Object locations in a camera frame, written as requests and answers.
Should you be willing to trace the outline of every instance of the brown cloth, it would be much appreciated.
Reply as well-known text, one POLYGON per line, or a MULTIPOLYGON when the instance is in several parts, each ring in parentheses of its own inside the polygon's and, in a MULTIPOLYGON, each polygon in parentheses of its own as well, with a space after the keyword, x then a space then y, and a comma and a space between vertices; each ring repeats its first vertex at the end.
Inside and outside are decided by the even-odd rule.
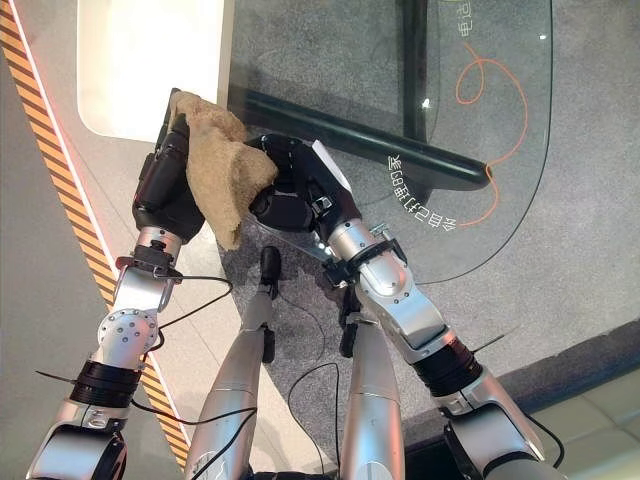
POLYGON ((174 93, 170 108, 169 125, 180 113, 189 125, 187 181, 193 198, 220 245, 235 250, 249 205, 278 169, 264 152, 243 143, 244 125, 224 108, 188 92, 174 93))

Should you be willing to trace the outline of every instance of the yellow black striped tape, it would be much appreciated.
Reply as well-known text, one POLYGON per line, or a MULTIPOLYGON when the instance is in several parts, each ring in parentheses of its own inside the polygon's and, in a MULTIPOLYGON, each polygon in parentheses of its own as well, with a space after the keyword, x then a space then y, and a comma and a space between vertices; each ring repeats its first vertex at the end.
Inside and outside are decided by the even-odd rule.
MULTIPOLYGON (((98 286, 100 295, 104 298, 107 308, 111 308, 116 279, 97 234, 99 228, 94 223, 95 219, 89 214, 91 207, 86 202, 86 196, 83 198, 81 186, 76 183, 76 178, 69 167, 68 153, 65 154, 66 148, 63 148, 64 140, 60 138, 54 127, 54 125, 57 126, 55 117, 48 107, 36 65, 30 55, 24 35, 21 34, 15 5, 8 0, 0 0, 0 45, 42 154, 42 160, 49 170, 51 181, 58 192, 58 198, 69 222, 71 222, 71 228, 98 286)), ((153 355, 149 355, 145 362, 141 383, 154 408, 177 416, 175 408, 167 396, 166 388, 158 375, 153 355)), ((156 415, 156 418, 160 422, 176 461, 184 468, 189 445, 183 426, 160 415, 156 415)))

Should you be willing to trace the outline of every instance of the black cable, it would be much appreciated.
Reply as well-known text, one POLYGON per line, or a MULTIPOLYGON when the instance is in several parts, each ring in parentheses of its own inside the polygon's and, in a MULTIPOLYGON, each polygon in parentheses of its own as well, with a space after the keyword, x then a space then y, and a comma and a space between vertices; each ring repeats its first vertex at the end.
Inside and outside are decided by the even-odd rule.
POLYGON ((158 342, 158 345, 155 345, 155 346, 151 347, 149 349, 149 352, 155 352, 156 350, 160 350, 162 348, 162 346, 164 345, 164 333, 162 333, 162 330, 160 330, 159 328, 158 328, 158 339, 160 340, 158 342))
POLYGON ((287 394, 287 407, 289 408, 289 413, 291 414, 291 417, 293 417, 293 420, 302 429, 302 431, 307 435, 307 437, 309 437, 309 440, 311 440, 311 442, 313 443, 313 446, 316 447, 316 451, 318 452, 318 457, 320 457, 320 468, 322 469, 322 474, 323 475, 325 473, 324 472, 324 462, 322 461, 322 454, 320 453, 320 447, 318 447, 318 444, 315 442, 315 440, 313 439, 311 434, 307 431, 306 428, 304 428, 302 426, 302 424, 300 423, 298 418, 293 413, 293 410, 291 409, 291 394, 293 393, 293 389, 296 388, 296 386, 307 375, 309 375, 309 374, 311 374, 311 373, 315 372, 316 370, 319 370, 319 369, 321 369, 323 367, 328 367, 328 366, 331 366, 331 365, 333 365, 336 368, 334 434, 335 434, 336 460, 337 460, 338 474, 339 474, 339 472, 340 472, 340 449, 338 447, 338 392, 339 392, 339 388, 340 388, 340 369, 338 368, 338 364, 336 362, 327 362, 327 363, 323 363, 322 365, 318 365, 316 367, 313 367, 311 370, 307 370, 300 377, 298 377, 298 379, 295 382, 293 382, 293 385, 291 385, 291 388, 289 389, 289 393, 287 394))
POLYGON ((241 408, 239 410, 232 410, 230 412, 223 413, 222 415, 207 418, 206 420, 199 420, 197 422, 194 422, 194 421, 184 420, 182 418, 174 417, 170 413, 163 412, 162 410, 157 410, 151 407, 145 407, 144 405, 140 405, 134 399, 131 399, 131 405, 133 405, 136 408, 139 408, 140 410, 144 410, 145 412, 155 413, 156 415, 170 418, 174 422, 182 423, 184 425, 203 425, 205 423, 215 422, 216 420, 220 420, 221 418, 230 417, 231 415, 237 415, 238 413, 253 412, 254 410, 257 410, 256 407, 241 408))
POLYGON ((43 377, 53 378, 54 380, 60 380, 62 382, 70 383, 71 385, 75 385, 76 381, 70 378, 59 377, 58 375, 54 375, 53 373, 41 372, 40 370, 36 370, 36 373, 42 375, 43 377))
MULTIPOLYGON (((222 278, 222 277, 211 277, 211 276, 205 276, 205 275, 167 276, 167 275, 156 275, 155 273, 153 274, 153 276, 155 278, 160 278, 160 279, 165 279, 165 280, 214 280, 214 281, 225 283, 229 287, 226 292, 224 292, 222 295, 218 295, 213 300, 209 300, 208 302, 200 305, 198 308, 194 308, 190 312, 185 313, 181 317, 178 317, 178 318, 176 318, 174 320, 171 320, 170 322, 167 322, 164 325, 160 325, 160 327, 159 327, 160 330, 162 330, 163 328, 166 328, 166 327, 168 327, 170 325, 173 325, 174 323, 178 323, 178 322, 184 320, 185 318, 190 317, 191 315, 193 315, 195 313, 198 313, 200 310, 203 310, 203 309, 207 308, 209 305, 217 302, 221 298, 226 297, 233 290, 233 283, 231 283, 226 278, 222 278)), ((160 348, 160 347, 156 345, 155 347, 152 348, 152 350, 157 350, 158 348, 160 348)))
POLYGON ((316 326, 318 327, 318 330, 320 330, 320 335, 322 335, 322 348, 320 349, 320 353, 318 354, 318 356, 317 356, 315 361, 316 362, 320 361, 320 359, 324 356, 325 348, 326 348, 326 345, 327 345, 327 335, 324 333, 324 329, 322 328, 322 325, 320 324, 320 320, 318 320, 318 317, 316 317, 313 313, 311 313, 306 308, 301 307, 300 305, 297 305, 297 304, 293 303, 287 297, 282 295, 282 291, 279 292, 278 296, 286 304, 292 306, 293 308, 297 308, 298 310, 302 310, 304 313, 309 315, 313 319, 313 321, 316 323, 316 326))
POLYGON ((558 444, 558 449, 560 450, 560 453, 558 454, 558 458, 556 459, 556 461, 553 462, 553 468, 558 468, 560 464, 562 464, 562 461, 564 460, 564 444, 562 443, 562 440, 560 440, 560 438, 558 438, 558 436, 555 433, 553 433, 551 430, 549 430, 547 427, 545 427, 543 424, 541 424, 539 421, 537 421, 528 413, 524 413, 524 416, 527 417, 532 423, 534 423, 540 430, 542 430, 547 435, 549 435, 553 439, 553 441, 558 444))
POLYGON ((229 440, 229 442, 224 447, 222 447, 222 450, 220 450, 218 453, 216 453, 207 463, 205 463, 202 466, 202 468, 200 470, 198 470, 193 477, 191 477, 191 480, 197 480, 197 478, 200 477, 200 475, 202 475, 205 472, 205 470, 207 468, 209 468, 213 464, 213 462, 215 462, 218 458, 220 458, 224 454, 224 452, 229 450, 229 447, 231 447, 231 445, 233 445, 233 442, 235 442, 236 438, 238 438, 238 435, 240 435, 240 432, 242 431, 242 428, 251 419, 251 417, 253 417, 256 414, 257 411, 258 411, 258 409, 256 408, 253 412, 251 412, 249 415, 247 415, 247 418, 245 418, 242 421, 242 423, 240 424, 240 426, 236 430, 236 433, 234 433, 233 437, 231 437, 231 440, 229 440))

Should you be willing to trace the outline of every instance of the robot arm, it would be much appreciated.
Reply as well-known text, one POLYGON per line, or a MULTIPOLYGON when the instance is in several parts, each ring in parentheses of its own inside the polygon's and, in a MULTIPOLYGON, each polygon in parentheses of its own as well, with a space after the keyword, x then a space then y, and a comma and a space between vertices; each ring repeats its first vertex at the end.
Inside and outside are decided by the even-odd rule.
POLYGON ((315 230, 331 247, 335 261, 325 264, 329 280, 334 286, 355 285, 358 300, 380 319, 430 390, 449 419, 445 438, 461 472, 473 479, 509 474, 564 478, 541 463, 541 442, 524 414, 418 290, 397 241, 384 228, 369 231, 364 225, 348 182, 322 144, 316 141, 308 147, 277 135, 263 136, 254 144, 278 165, 281 175, 274 189, 254 202, 252 212, 267 226, 282 228, 278 188, 287 192, 287 202, 299 203, 297 209, 304 214, 287 229, 315 230))
POLYGON ((98 326, 98 348, 85 362, 73 391, 45 435, 28 479, 115 480, 126 465, 121 430, 144 363, 158 336, 157 313, 171 296, 180 247, 204 222, 185 170, 188 127, 178 118, 164 128, 140 174, 133 203, 138 241, 119 258, 115 301, 98 326))

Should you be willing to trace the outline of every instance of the orange line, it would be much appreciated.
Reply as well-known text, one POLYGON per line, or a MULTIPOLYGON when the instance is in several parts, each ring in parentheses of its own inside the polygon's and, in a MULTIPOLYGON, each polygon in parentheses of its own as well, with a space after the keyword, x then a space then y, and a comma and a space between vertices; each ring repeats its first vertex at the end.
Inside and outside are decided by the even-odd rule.
POLYGON ((511 73, 511 71, 504 64, 498 62, 497 60, 494 60, 493 58, 480 57, 473 50, 473 48, 471 48, 471 45, 469 45, 467 42, 464 42, 464 48, 466 48, 471 54, 471 56, 473 57, 473 62, 469 63, 466 67, 464 67, 464 69, 458 76, 458 81, 456 82, 456 101, 460 105, 471 105, 480 99, 480 97, 484 93, 484 87, 485 87, 484 64, 490 63, 498 67, 500 70, 502 70, 502 72, 507 77, 509 77, 509 79, 513 82, 513 85, 518 90, 518 93, 520 94, 520 98, 522 99, 522 105, 524 106, 524 111, 523 111, 524 121, 522 125, 522 132, 520 133, 520 137, 518 138, 518 141, 513 146, 513 148, 511 148, 511 150, 509 150, 507 153, 505 153, 501 157, 498 157, 495 160, 491 160, 490 162, 486 163, 484 170, 485 170, 485 173, 487 174, 487 178, 489 178, 489 182, 491 183, 491 187, 493 188, 493 193, 494 193, 493 203, 491 204, 491 207, 489 207, 489 209, 480 218, 477 218, 476 220, 472 220, 469 222, 458 224, 458 226, 460 227, 468 227, 484 221, 485 219, 490 217, 491 214, 494 212, 494 210, 497 208, 498 202, 500 201, 500 189, 498 188, 498 184, 493 178, 493 174, 491 173, 491 167, 498 165, 504 162, 505 160, 508 160, 513 156, 513 154, 515 154, 518 151, 518 149, 522 145, 522 142, 524 141, 524 137, 526 136, 527 129, 529 128, 529 104, 527 103, 527 96, 524 94, 524 90, 522 89, 522 86, 520 85, 520 81, 518 80, 518 78, 513 73, 511 73), (480 69, 480 88, 478 88, 478 92, 475 94, 473 98, 464 99, 460 96, 460 85, 462 84, 464 78, 467 76, 469 71, 471 71, 471 69, 475 66, 477 66, 480 69))

